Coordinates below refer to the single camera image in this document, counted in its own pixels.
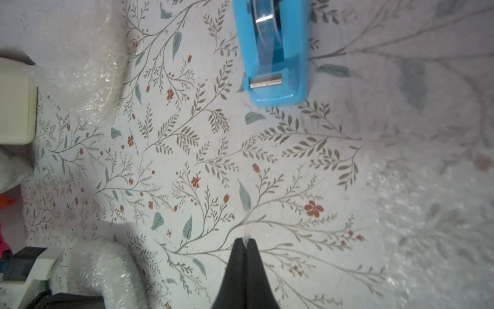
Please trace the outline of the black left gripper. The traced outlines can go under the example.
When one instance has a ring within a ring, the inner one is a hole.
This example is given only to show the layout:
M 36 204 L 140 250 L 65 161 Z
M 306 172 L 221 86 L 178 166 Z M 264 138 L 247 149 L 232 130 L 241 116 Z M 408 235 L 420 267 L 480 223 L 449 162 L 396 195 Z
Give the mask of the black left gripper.
M 32 309 L 105 309 L 102 296 L 80 296 L 74 294 L 58 293 L 38 295 L 27 308 Z

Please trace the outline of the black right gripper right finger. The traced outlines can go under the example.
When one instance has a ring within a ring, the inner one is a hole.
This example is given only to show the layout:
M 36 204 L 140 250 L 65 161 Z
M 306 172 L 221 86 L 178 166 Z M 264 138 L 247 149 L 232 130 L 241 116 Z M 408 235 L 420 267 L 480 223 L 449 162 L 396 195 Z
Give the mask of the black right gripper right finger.
M 271 290 L 257 242 L 249 239 L 246 247 L 246 307 L 280 309 Z

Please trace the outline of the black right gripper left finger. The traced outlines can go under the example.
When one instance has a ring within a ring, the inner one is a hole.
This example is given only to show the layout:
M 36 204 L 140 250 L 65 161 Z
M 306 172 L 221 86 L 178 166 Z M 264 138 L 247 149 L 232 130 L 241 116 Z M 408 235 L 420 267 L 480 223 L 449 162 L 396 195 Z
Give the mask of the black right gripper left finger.
M 242 238 L 235 240 L 225 275 L 212 309 L 246 308 L 246 247 Z

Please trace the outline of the clear bubble wrap sheet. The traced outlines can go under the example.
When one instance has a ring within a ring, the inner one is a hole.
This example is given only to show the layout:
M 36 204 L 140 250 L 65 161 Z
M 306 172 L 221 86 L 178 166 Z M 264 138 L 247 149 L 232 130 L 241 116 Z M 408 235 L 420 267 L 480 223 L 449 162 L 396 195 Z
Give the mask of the clear bubble wrap sheet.
M 493 307 L 493 2 L 313 1 L 348 85 L 395 308 Z
M 60 109 L 110 126 L 118 114 L 128 63 L 117 1 L 32 1 L 24 51 L 30 75 Z
M 80 241 L 72 248 L 68 292 L 102 296 L 106 308 L 149 308 L 145 284 L 128 249 L 103 239 Z

